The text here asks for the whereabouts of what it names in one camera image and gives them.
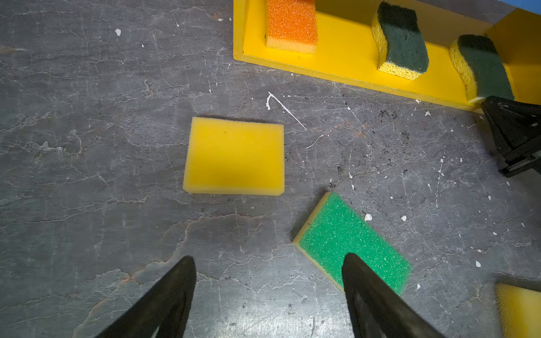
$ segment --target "orange scrub layer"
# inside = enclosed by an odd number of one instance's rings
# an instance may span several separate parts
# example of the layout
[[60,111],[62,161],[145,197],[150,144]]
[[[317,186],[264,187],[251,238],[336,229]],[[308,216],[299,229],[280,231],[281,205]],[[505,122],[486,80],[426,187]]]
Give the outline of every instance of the orange scrub layer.
[[314,54],[317,43],[314,0],[267,0],[267,47]]

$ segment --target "yellow foam layer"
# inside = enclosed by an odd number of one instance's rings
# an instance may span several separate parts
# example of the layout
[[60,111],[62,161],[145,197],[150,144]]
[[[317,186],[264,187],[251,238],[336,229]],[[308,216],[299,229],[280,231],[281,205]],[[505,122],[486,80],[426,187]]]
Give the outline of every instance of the yellow foam layer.
[[479,102],[482,100],[482,97],[477,96],[477,83],[475,82],[475,77],[473,75],[473,70],[470,68],[466,59],[460,53],[458,49],[458,39],[453,41],[449,46],[449,56],[451,57],[451,62],[456,68],[458,74],[462,78],[462,81],[466,85],[466,99],[468,102]]
[[541,292],[496,284],[504,338],[541,337]]
[[267,47],[280,50],[296,51],[299,53],[314,54],[316,46],[306,43],[267,37]]
[[183,189],[194,194],[282,194],[283,125],[194,117]]
[[421,75],[421,73],[413,71],[411,69],[399,67],[392,62],[386,62],[387,60],[387,39],[385,34],[383,34],[383,29],[379,24],[379,16],[376,12],[374,18],[372,19],[371,24],[372,35],[374,36],[374,41],[378,47],[379,60],[378,60],[378,70],[389,73],[392,75],[397,75],[408,80],[415,80]]

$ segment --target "cracked surface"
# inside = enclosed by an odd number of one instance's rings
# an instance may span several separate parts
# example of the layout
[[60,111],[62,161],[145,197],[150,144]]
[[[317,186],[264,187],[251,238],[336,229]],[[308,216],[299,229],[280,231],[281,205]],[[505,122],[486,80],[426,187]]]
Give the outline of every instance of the cracked surface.
[[[502,177],[470,113],[233,60],[232,12],[0,4],[0,336],[92,337],[184,255],[186,337],[352,336],[291,245],[333,190],[413,264],[415,311],[499,337],[495,277],[541,280],[541,176]],[[193,116],[284,124],[286,192],[182,191]]]

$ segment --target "green scouring pad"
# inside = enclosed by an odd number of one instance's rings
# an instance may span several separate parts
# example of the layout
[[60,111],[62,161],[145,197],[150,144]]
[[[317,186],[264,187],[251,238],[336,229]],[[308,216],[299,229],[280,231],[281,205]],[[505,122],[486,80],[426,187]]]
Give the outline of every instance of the green scouring pad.
[[394,292],[400,294],[412,266],[336,193],[326,193],[293,244],[342,292],[342,265],[357,254]]
[[428,52],[413,9],[382,2],[372,19],[378,70],[416,79],[428,69]]
[[492,40],[461,35],[449,47],[451,61],[466,85],[466,99],[480,102],[489,96],[514,100],[502,59]]

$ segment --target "cellulose sponge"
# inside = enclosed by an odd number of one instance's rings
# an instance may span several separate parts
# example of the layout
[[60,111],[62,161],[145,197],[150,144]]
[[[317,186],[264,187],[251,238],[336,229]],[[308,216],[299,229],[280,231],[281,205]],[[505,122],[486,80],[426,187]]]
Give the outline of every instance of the cellulose sponge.
[[413,80],[428,69],[428,52],[413,9],[380,3],[372,35],[379,50],[378,70]]
[[317,43],[314,0],[267,0],[267,47],[314,54]]
[[283,125],[192,118],[183,189],[196,194],[282,194]]
[[479,102],[494,95],[514,100],[502,59],[492,40],[461,35],[449,47],[451,62],[466,85],[466,99]]
[[541,337],[541,292],[496,284],[504,338]]
[[342,265],[348,253],[357,254],[397,294],[404,290],[412,269],[336,193],[323,196],[293,244],[342,291]]

